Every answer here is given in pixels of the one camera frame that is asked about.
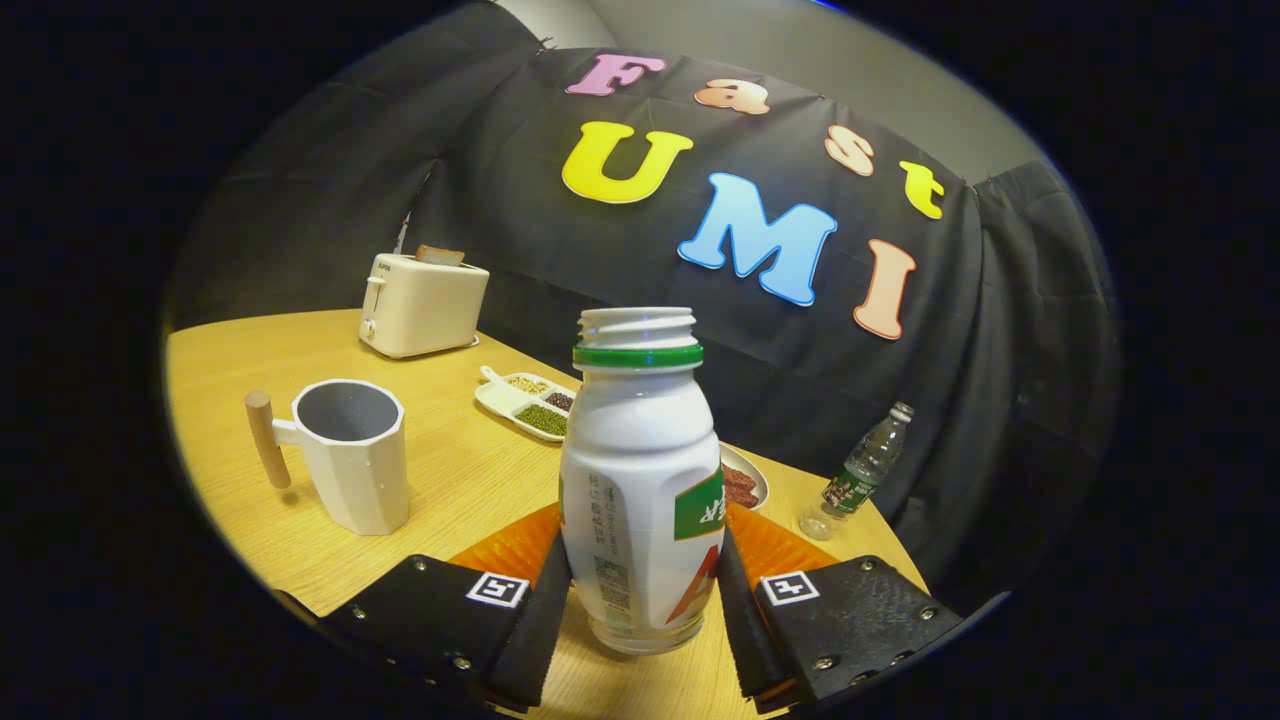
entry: toaster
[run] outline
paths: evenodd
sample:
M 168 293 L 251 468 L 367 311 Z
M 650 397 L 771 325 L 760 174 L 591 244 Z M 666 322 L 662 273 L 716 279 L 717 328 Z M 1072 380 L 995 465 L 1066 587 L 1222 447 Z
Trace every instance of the toaster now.
M 472 345 L 489 272 L 383 252 L 365 286 L 360 340 L 389 357 Z

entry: divided tray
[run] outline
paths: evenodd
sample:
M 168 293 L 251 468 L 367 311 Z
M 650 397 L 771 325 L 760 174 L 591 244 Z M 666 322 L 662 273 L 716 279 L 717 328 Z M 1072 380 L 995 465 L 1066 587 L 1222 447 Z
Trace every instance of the divided tray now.
M 567 396 L 570 400 L 575 400 L 577 398 L 576 392 L 566 387 L 558 386 L 548 380 L 547 378 L 541 378 L 532 373 L 511 373 L 509 375 L 499 375 L 493 370 L 493 368 L 488 365 L 481 365 L 480 372 L 484 373 L 484 377 L 488 378 L 489 380 L 488 383 L 476 388 L 476 400 L 480 401 L 480 405 L 484 405 L 485 409 L 488 409 L 494 415 L 511 420 L 512 423 L 515 423 L 517 428 L 525 430 L 526 433 L 534 437 L 540 437 L 543 439 L 552 442 L 561 442 L 564 439 L 563 430 L 561 432 L 561 434 L 556 434 L 554 432 L 548 432 L 535 428 L 534 425 L 526 423 L 525 420 L 521 420 L 520 414 L 530 409 L 538 409 L 541 410 L 543 415 L 545 415 L 547 413 L 552 414 L 545 416 L 559 416 L 567 423 L 568 411 L 561 410 L 559 407 L 556 407 L 554 405 L 547 402 L 547 398 L 559 392 Z M 522 379 L 534 384 L 541 383 L 547 386 L 547 389 L 543 389 L 536 395 L 534 395 L 508 382 L 513 379 L 517 380 Z

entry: plastic water bottle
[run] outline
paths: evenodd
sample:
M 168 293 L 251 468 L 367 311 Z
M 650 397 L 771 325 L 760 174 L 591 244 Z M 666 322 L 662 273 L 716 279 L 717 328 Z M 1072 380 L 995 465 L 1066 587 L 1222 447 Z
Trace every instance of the plastic water bottle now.
M 800 511 L 796 524 L 813 539 L 829 539 L 849 524 L 849 516 L 870 497 L 902 452 L 902 437 L 914 411 L 902 402 L 858 442 L 845 466 L 822 497 Z
M 724 538 L 724 475 L 689 307 L 582 313 L 582 387 L 561 451 L 561 518 L 593 634 L 630 655 L 698 634 Z

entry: meat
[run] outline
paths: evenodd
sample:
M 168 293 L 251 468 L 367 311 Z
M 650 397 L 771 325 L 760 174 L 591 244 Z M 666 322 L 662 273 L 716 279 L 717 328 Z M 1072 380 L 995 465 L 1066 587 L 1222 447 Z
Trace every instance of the meat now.
M 759 498 L 751 495 L 751 491 L 742 489 L 728 483 L 724 484 L 724 497 L 727 497 L 730 502 L 736 502 L 744 507 L 755 507 L 755 505 L 760 502 Z
M 742 473 L 740 470 L 735 470 L 735 469 L 730 468 L 728 465 L 724 465 L 723 462 L 721 464 L 721 468 L 723 468 L 723 470 L 724 470 L 724 484 L 726 486 L 733 486 L 736 488 L 742 488 L 742 489 L 745 489 L 748 492 L 751 492 L 753 489 L 755 489 L 755 480 L 753 480 L 750 478 L 750 475 L 748 475 L 746 473 Z

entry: mug handle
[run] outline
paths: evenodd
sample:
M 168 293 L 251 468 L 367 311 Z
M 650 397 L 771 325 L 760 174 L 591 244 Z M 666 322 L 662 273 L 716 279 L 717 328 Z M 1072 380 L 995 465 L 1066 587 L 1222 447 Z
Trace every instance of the mug handle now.
M 288 442 L 294 439 L 297 427 L 285 420 L 276 420 L 271 415 L 271 397 L 260 389 L 244 396 L 244 410 L 248 411 L 248 429 L 253 433 L 257 456 L 266 468 L 266 478 L 280 489 L 289 487 L 289 469 L 284 465 L 276 429 L 282 430 L 280 434 Z

